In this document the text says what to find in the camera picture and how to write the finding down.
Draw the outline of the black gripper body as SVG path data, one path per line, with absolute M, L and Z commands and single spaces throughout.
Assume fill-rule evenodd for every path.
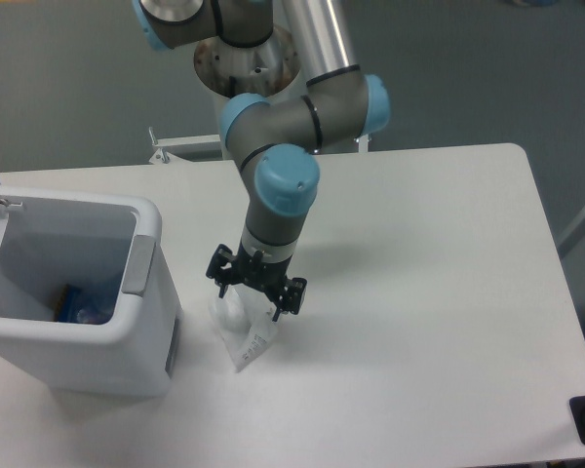
M 292 258 L 267 262 L 262 254 L 250 255 L 240 247 L 233 263 L 233 285 L 243 284 L 266 295 L 282 295 Z

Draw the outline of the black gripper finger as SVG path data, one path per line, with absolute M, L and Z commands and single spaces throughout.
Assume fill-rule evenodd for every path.
M 272 321 L 277 322 L 281 315 L 297 315 L 300 312 L 307 280 L 305 278 L 295 277 L 286 278 L 284 285 L 279 289 L 277 300 L 275 301 L 276 310 L 273 314 Z
M 206 276 L 218 286 L 218 297 L 224 298 L 228 287 L 239 283 L 237 256 L 226 245 L 219 244 L 211 257 Z

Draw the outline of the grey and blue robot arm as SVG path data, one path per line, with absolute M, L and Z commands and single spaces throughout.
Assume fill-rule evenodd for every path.
M 278 314 L 297 314 L 306 281 L 289 278 L 314 203 L 325 146 L 382 130 L 391 116 L 382 81 L 361 71 L 337 1 L 288 1 L 305 95 L 272 103 L 267 91 L 284 59 L 268 1 L 136 1 L 140 27 L 156 50 L 212 39 L 214 66 L 228 96 L 219 135 L 250 198 L 237 251 L 219 246 L 207 276 L 222 291 L 242 284 L 263 293 Z

